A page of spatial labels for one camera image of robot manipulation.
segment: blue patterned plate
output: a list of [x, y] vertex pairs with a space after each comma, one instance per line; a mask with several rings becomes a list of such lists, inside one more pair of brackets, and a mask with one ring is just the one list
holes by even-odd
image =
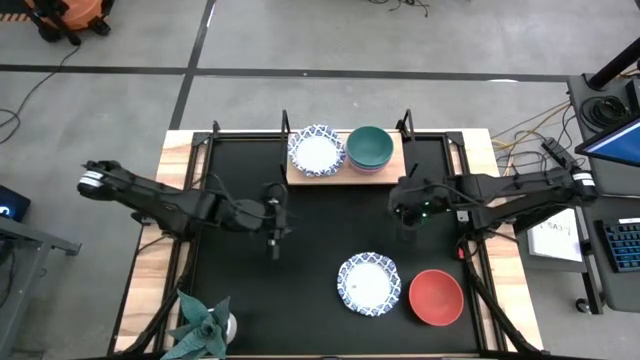
[[338, 271], [338, 294], [349, 309], [362, 315], [380, 316], [391, 310], [400, 288], [396, 264], [374, 252], [352, 256]]
[[289, 139], [293, 166], [306, 176], [330, 176], [344, 163], [346, 152], [338, 133], [327, 125], [311, 125]]

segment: blue keyboard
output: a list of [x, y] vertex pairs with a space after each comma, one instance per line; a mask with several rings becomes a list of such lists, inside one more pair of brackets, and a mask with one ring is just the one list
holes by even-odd
[[625, 222], [624, 219], [596, 221], [596, 228], [602, 231], [599, 232], [600, 240], [613, 271], [640, 271], [640, 222]]

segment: wooden table frame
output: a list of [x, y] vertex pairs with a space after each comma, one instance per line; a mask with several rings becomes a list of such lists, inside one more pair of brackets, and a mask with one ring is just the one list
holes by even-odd
[[[462, 132], [465, 143], [466, 158], [471, 173], [485, 173], [499, 176], [495, 161], [491, 138], [487, 129], [420, 129], [416, 132]], [[194, 133], [210, 132], [192, 130], [168, 131], [162, 148], [162, 155], [158, 165], [156, 181], [182, 189], [185, 186], [185, 178], [189, 167], [189, 157], [192, 149]], [[223, 133], [249, 133], [268, 132], [264, 130], [222, 131]], [[452, 157], [456, 173], [461, 173], [462, 167], [457, 148], [452, 147]], [[201, 176], [205, 151], [198, 151], [191, 159], [195, 163], [195, 173], [191, 181]], [[500, 232], [514, 236], [510, 225], [503, 225]], [[160, 237], [160, 230], [156, 226], [145, 226], [140, 236], [139, 247]], [[149, 323], [162, 302], [162, 297], [167, 282], [167, 269], [169, 267], [172, 250], [171, 239], [165, 239], [145, 249], [139, 254], [132, 264], [131, 277], [127, 283], [125, 298], [121, 305], [121, 313], [116, 322], [114, 337], [110, 351], [122, 351], [131, 345], [140, 332]], [[178, 263], [180, 273], [186, 261], [188, 243], [181, 245], [179, 256], [174, 259]], [[520, 260], [517, 244], [494, 237], [486, 241], [488, 265], [491, 271], [491, 279], [496, 292], [496, 298], [501, 308], [511, 319], [516, 328], [533, 346], [542, 349], [542, 340], [538, 330], [533, 305], [529, 296], [524, 269]], [[482, 276], [480, 259], [474, 258], [476, 270]], [[495, 338], [494, 321], [488, 308], [479, 299], [482, 325], [486, 336], [487, 348], [498, 349], [498, 339]], [[177, 324], [178, 304], [174, 305], [167, 321], [167, 328], [174, 328]], [[170, 348], [171, 339], [165, 337], [163, 348]], [[507, 339], [507, 347], [510, 351], [515, 348]]]

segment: decorative plate rim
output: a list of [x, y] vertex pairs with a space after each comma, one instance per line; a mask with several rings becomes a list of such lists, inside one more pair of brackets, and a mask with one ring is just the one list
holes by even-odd
[[[300, 164], [298, 159], [295, 156], [293, 156], [293, 152], [296, 150], [297, 145], [299, 145], [303, 139], [307, 139], [312, 136], [321, 136], [321, 135], [311, 134], [314, 128], [321, 128], [323, 131], [329, 133], [331, 135], [329, 140], [332, 143], [334, 143], [334, 145], [336, 145], [336, 148], [338, 151], [338, 159], [336, 160], [336, 162], [332, 166], [330, 166], [328, 169], [322, 170], [322, 171], [312, 171], [312, 170], [306, 169], [304, 166]], [[311, 177], [311, 176], [331, 176], [337, 173], [340, 167], [344, 164], [344, 161], [347, 157], [347, 152], [345, 149], [344, 142], [340, 139], [338, 132], [333, 127], [329, 125], [323, 125], [323, 124], [313, 124], [293, 134], [293, 136], [289, 139], [287, 143], [287, 155], [289, 156], [291, 163], [296, 169], [302, 171], [305, 176]]]
[[[375, 307], [359, 306], [351, 299], [346, 289], [347, 275], [355, 265], [359, 265], [362, 263], [378, 264], [389, 276], [389, 282], [391, 283], [389, 294], [382, 304], [379, 304]], [[347, 261], [340, 265], [340, 269], [338, 270], [337, 290], [338, 295], [340, 295], [340, 298], [344, 302], [345, 306], [351, 311], [360, 313], [365, 316], [375, 317], [386, 314], [388, 311], [393, 309], [396, 303], [400, 300], [400, 293], [402, 292], [402, 282], [400, 281], [398, 269], [393, 260], [375, 252], [362, 252], [351, 256]]]

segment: plant pot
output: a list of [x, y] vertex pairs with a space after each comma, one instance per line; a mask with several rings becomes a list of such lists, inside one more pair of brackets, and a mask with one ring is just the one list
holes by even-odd
[[238, 332], [238, 320], [231, 313], [229, 314], [229, 320], [227, 320], [227, 345], [236, 337], [236, 332]]

